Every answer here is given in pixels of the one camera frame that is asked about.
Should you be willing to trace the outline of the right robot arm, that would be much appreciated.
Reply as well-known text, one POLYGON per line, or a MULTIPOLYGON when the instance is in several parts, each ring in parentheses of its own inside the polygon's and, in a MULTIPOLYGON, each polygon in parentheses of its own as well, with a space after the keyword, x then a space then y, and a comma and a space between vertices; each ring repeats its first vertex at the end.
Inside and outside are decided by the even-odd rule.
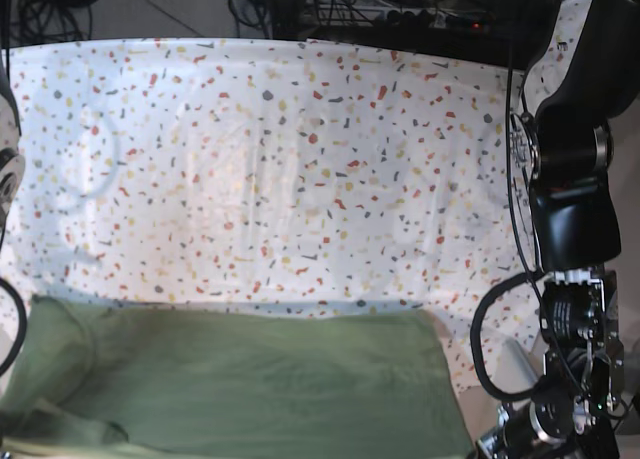
MULTIPOLYGON (((21 126, 16 99, 9 78, 9 60, 1 55, 1 244, 4 244, 11 206, 25 173, 25 159, 19 152, 21 126)), ((24 343, 27 313, 17 290, 1 279, 1 297, 10 298, 17 313, 17 332, 13 344, 1 360, 1 376, 14 364, 24 343)))

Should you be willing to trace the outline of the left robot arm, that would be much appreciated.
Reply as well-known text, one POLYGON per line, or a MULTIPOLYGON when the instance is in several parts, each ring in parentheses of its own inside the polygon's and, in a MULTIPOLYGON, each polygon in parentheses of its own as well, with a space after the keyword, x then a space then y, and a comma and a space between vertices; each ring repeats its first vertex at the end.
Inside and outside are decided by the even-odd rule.
POLYGON ((524 176, 535 259, 493 286, 471 322, 477 378, 500 404, 475 458, 615 458, 615 433, 630 410, 617 279, 606 268, 621 251, 609 122, 639 93, 639 0, 592 0, 570 52, 552 94, 505 115, 506 164, 524 176), (543 373, 530 388, 507 392, 487 373, 481 329, 496 300, 525 284, 539 303, 543 373))

